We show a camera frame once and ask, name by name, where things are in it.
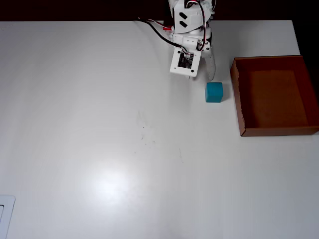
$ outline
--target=cable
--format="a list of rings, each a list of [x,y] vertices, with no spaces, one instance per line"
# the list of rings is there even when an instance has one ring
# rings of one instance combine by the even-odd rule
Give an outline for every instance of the cable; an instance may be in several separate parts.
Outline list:
[[[155,20],[152,20],[152,19],[148,19],[148,21],[155,22],[157,25],[160,25],[160,26],[162,26],[162,27],[165,27],[165,28],[171,29],[171,27],[169,27],[169,26],[165,26],[165,25],[163,25],[162,23],[160,23],[160,22],[158,22],[158,21],[155,21]]]
[[[200,51],[202,51],[202,50],[204,49],[204,46],[205,46],[205,43],[206,43],[206,28],[207,28],[207,26],[206,26],[206,16],[205,16],[205,12],[204,12],[204,9],[203,9],[202,5],[201,5],[199,2],[195,1],[195,0],[190,0],[190,1],[188,1],[187,4],[186,4],[186,7],[187,7],[188,4],[191,3],[191,2],[192,2],[192,3],[196,3],[196,4],[199,5],[200,10],[201,10],[201,13],[202,13],[202,15],[203,15],[204,37],[203,37],[203,45],[202,45],[201,48],[200,48]]]
[[[149,26],[154,30],[154,32],[155,32],[162,40],[166,41],[168,44],[170,44],[170,45],[172,45],[172,46],[180,47],[180,48],[183,50],[184,53],[189,54],[189,53],[187,52],[187,50],[185,49],[185,47],[183,47],[182,45],[179,45],[179,44],[177,44],[177,43],[175,43],[175,42],[169,41],[169,40],[167,40],[165,37],[163,37],[163,36],[155,29],[155,27],[154,27],[152,24],[150,24],[148,21],[141,20],[140,18],[139,18],[137,21],[141,21],[141,22],[146,23],[147,25],[149,25]]]
[[[216,3],[217,3],[217,0],[215,0],[215,5],[214,5],[212,11],[214,11],[214,9],[215,9],[215,7],[216,7]]]

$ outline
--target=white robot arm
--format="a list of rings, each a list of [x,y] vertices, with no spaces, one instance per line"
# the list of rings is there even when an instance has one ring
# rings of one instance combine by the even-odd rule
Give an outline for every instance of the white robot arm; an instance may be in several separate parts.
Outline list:
[[[206,61],[210,80],[216,66],[211,44],[211,28],[207,23],[214,14],[211,2],[205,0],[169,0],[174,19],[172,42],[175,46],[170,72],[196,77],[200,58]]]

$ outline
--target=open box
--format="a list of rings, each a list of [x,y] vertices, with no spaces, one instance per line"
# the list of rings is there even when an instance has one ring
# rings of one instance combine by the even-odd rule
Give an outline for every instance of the open box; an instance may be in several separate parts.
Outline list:
[[[319,131],[319,107],[302,56],[235,58],[231,77],[241,136]]]

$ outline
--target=blue cube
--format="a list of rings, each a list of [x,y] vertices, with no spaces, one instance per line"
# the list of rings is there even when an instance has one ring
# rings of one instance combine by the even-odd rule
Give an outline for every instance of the blue cube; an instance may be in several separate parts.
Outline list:
[[[223,83],[221,82],[209,82],[207,83],[205,90],[206,102],[208,103],[220,103],[224,96]]]

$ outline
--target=white object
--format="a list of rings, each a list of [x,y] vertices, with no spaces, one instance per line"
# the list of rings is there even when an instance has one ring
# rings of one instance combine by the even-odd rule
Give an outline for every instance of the white object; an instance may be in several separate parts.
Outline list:
[[[172,14],[174,17],[174,27],[172,28],[172,41],[185,47],[188,52],[192,52],[193,50],[197,49],[197,53],[194,57],[195,59],[192,63],[191,68],[189,64],[185,67],[181,62],[188,62],[186,58],[184,58],[184,54],[179,54],[179,50],[174,50],[173,60],[170,66],[170,72],[185,75],[187,77],[196,77],[199,60],[200,60],[200,52],[205,51],[202,57],[206,57],[206,69],[209,71],[209,80],[212,81],[216,72],[216,65],[213,51],[211,51],[210,47],[202,48],[202,45],[206,45],[208,40],[211,38],[211,28],[206,27],[206,21],[209,20],[212,14],[212,5],[208,1],[201,1],[200,5],[203,8],[205,21],[203,21],[203,14],[198,2],[191,6],[191,3],[194,1],[188,1],[185,4],[184,0],[178,0],[177,2],[169,1]]]
[[[240,137],[230,79],[234,57],[299,55],[292,22],[211,27],[220,104],[146,24],[0,30],[7,239],[318,237],[319,137]]]
[[[206,20],[211,16],[210,6],[208,1],[201,1],[204,9]],[[185,8],[184,0],[179,0],[174,7],[174,32],[185,33],[193,31],[200,26],[203,26],[203,15],[199,5],[194,5],[190,8]]]
[[[189,52],[192,54],[184,54],[181,48],[174,48],[174,55],[171,61],[170,72],[191,77],[197,76],[201,52],[196,50],[192,50]],[[191,58],[192,64],[189,68],[180,66],[182,58],[184,60],[186,60],[186,58]]]
[[[0,239],[6,239],[14,202],[14,196],[0,195]]]

